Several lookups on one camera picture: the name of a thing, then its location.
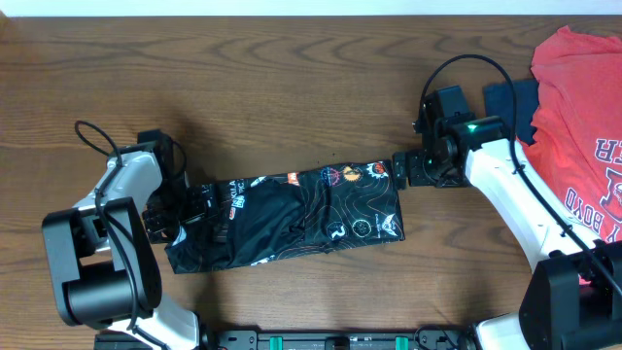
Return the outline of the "black orange-patterned jersey shirt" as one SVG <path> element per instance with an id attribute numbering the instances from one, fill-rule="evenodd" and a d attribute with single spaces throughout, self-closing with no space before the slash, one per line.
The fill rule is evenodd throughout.
<path id="1" fill-rule="evenodd" d="M 183 274 L 404 237 L 392 167 L 378 160 L 193 186 L 165 253 L 173 271 Z"/>

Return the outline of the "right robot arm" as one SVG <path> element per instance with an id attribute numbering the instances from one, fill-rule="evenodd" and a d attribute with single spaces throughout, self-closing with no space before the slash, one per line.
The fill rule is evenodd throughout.
<path id="1" fill-rule="evenodd" d="M 602 349 L 621 342 L 621 246 L 604 243 L 548 189 L 514 127 L 470 115 L 413 123 L 422 146 L 396 153 L 401 188 L 472 186 L 519 243 L 532 277 L 519 309 L 473 326 L 477 349 Z"/>

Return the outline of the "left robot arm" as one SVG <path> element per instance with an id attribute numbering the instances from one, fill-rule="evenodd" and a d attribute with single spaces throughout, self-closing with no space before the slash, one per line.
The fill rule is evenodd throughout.
<path id="1" fill-rule="evenodd" d="M 60 318 L 97 331 L 96 349 L 215 349 L 199 316 L 162 289 L 152 245 L 181 233 L 185 174 L 164 136 L 114 150 L 92 192 L 42 232 Z"/>

